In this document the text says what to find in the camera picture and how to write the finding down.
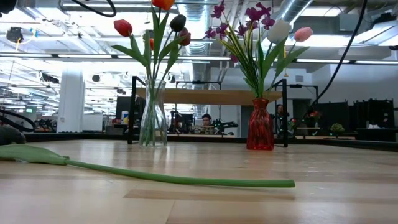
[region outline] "purple orchid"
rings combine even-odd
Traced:
[[[231,54],[231,61],[232,61],[233,63],[238,63],[238,62],[239,62],[239,60],[238,60],[238,58],[235,56],[235,54]]]
[[[239,22],[239,27],[238,27],[238,30],[236,30],[235,32],[237,33],[237,35],[240,35],[240,36],[244,36],[244,34],[246,33],[246,31],[247,31],[247,29],[246,29],[246,27],[244,26],[244,25],[242,25],[242,23],[240,23]]]
[[[257,9],[252,7],[246,10],[246,15],[249,16],[251,21],[258,21],[263,16],[263,13],[262,11],[257,11]]]
[[[205,38],[215,38],[216,37],[216,31],[213,31],[213,28],[209,27],[208,31],[205,32],[206,36]]]
[[[266,18],[263,19],[261,23],[264,24],[264,28],[266,30],[269,30],[269,28],[275,24],[275,20],[271,19],[271,17],[269,16],[266,16]]]
[[[227,30],[227,28],[228,28],[228,25],[224,22],[220,25],[220,27],[217,27],[216,32],[217,32],[217,34],[220,34],[221,40],[224,39],[224,37],[226,37],[225,31]]]
[[[268,8],[264,7],[261,4],[261,2],[257,3],[256,7],[259,7],[261,9],[262,16],[263,15],[271,16],[271,14],[269,13],[271,11],[271,7],[268,7]]]
[[[257,21],[247,21],[246,22],[246,30],[249,30],[251,27],[251,24],[253,23],[253,30],[257,29],[259,27],[259,23]]]
[[[221,2],[220,6],[214,7],[213,14],[210,15],[211,18],[215,17],[215,18],[219,19],[223,15],[224,10],[225,10],[225,6],[224,6],[224,0],[223,0]]]

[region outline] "white tulip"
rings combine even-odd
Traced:
[[[278,44],[281,40],[288,36],[290,24],[279,19],[268,31],[267,39],[274,44]]]

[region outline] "glass vase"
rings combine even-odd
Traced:
[[[268,114],[269,100],[256,98],[253,100],[254,111],[249,120],[249,133],[246,149],[274,150],[274,132],[272,119]]]
[[[165,81],[146,80],[146,103],[142,115],[139,144],[145,147],[167,145],[167,123],[164,113],[163,95]]]

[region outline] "black tulip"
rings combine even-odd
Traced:
[[[187,18],[184,15],[178,15],[170,22],[170,27],[174,32],[180,32],[185,27]]]

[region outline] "red glass vase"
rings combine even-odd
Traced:
[[[269,100],[262,98],[253,100],[254,111],[249,121],[247,149],[274,150],[274,132],[272,119],[267,111],[268,102]]]

